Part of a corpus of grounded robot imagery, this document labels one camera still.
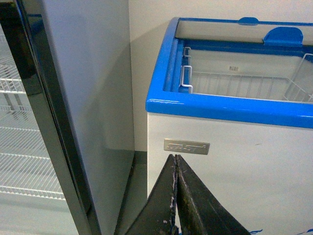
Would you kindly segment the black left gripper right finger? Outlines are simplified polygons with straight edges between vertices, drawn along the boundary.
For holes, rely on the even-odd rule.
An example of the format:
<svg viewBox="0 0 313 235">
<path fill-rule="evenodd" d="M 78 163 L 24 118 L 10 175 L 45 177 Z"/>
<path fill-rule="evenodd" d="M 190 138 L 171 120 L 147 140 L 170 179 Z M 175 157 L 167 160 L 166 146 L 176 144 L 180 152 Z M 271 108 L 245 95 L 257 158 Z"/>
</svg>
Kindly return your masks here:
<svg viewBox="0 0 313 235">
<path fill-rule="evenodd" d="M 183 235 L 248 235 L 181 155 L 177 161 L 177 206 Z"/>
</svg>

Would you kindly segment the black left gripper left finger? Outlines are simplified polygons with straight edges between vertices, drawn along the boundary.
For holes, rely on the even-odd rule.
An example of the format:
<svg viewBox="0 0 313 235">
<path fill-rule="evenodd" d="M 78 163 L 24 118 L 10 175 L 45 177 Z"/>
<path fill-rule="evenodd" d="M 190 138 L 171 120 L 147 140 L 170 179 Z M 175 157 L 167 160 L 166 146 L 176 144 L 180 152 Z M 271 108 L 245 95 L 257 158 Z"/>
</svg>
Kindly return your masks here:
<svg viewBox="0 0 313 235">
<path fill-rule="evenodd" d="M 125 234 L 176 235 L 177 192 L 177 159 L 170 154 L 144 207 Z"/>
</svg>

